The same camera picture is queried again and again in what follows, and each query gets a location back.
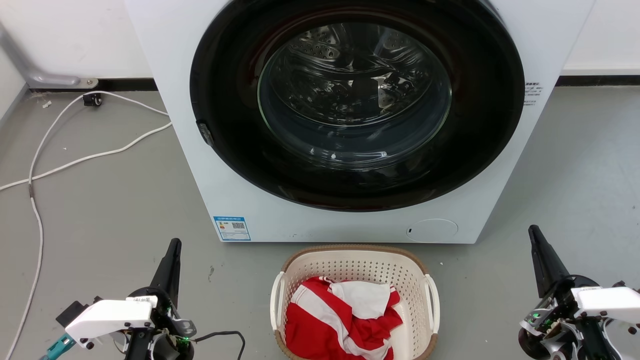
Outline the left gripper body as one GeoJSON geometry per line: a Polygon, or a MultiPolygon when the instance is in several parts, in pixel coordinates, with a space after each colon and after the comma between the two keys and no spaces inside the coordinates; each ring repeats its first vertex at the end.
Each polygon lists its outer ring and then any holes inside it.
{"type": "Polygon", "coordinates": [[[138,289],[124,300],[98,296],[91,305],[74,301],[56,318],[65,333],[55,342],[55,358],[74,346],[92,350],[101,338],[121,335],[126,360],[192,360],[194,323],[150,290],[138,289]]]}

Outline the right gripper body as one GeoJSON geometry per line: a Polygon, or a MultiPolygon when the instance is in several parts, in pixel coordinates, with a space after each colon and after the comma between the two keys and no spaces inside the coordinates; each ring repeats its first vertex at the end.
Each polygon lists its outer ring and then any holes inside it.
{"type": "Polygon", "coordinates": [[[536,281],[540,302],[520,322],[518,343],[535,360],[621,360],[608,326],[639,330],[640,298],[619,281],[597,285],[582,275],[536,281]]]}

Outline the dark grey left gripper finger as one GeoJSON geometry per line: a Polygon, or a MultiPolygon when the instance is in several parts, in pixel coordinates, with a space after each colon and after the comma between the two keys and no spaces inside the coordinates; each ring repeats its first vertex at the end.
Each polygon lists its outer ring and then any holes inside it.
{"type": "Polygon", "coordinates": [[[150,284],[151,295],[170,300],[176,308],[179,300],[181,254],[182,241],[178,238],[171,239],[150,284]]]}

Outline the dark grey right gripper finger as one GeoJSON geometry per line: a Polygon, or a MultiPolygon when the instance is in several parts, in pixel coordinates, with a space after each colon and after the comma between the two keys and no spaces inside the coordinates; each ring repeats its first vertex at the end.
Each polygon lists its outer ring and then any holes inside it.
{"type": "Polygon", "coordinates": [[[539,298],[551,296],[556,299],[569,298],[570,286],[572,285],[570,272],[538,225],[530,225],[528,235],[539,298]]]}

